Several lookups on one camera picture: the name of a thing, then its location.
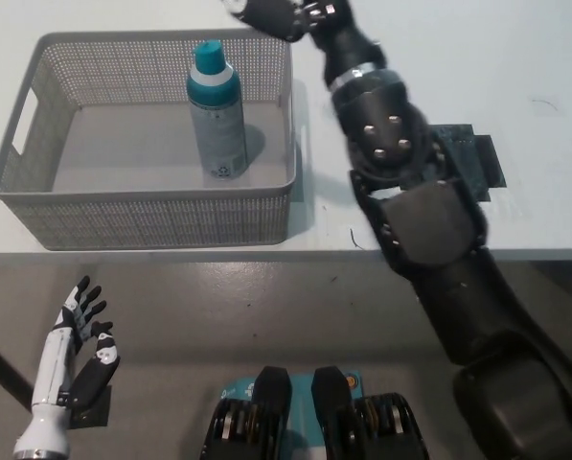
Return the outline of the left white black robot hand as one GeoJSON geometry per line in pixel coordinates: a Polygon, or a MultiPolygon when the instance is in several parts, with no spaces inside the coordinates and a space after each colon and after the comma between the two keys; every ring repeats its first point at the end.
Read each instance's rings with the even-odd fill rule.
{"type": "Polygon", "coordinates": [[[82,412],[102,395],[120,363],[113,324],[95,316],[106,308],[100,286],[84,276],[63,302],[47,334],[34,383],[32,405],[63,407],[82,412]],[[88,341],[96,341],[94,355],[79,372],[76,358],[88,341]]]}

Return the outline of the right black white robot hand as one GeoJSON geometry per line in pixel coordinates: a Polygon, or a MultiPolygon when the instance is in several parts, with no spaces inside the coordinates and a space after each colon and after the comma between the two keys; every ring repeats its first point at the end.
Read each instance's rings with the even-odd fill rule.
{"type": "Polygon", "coordinates": [[[221,4],[243,24],[287,42],[354,23],[348,1],[232,0],[221,4]]]}

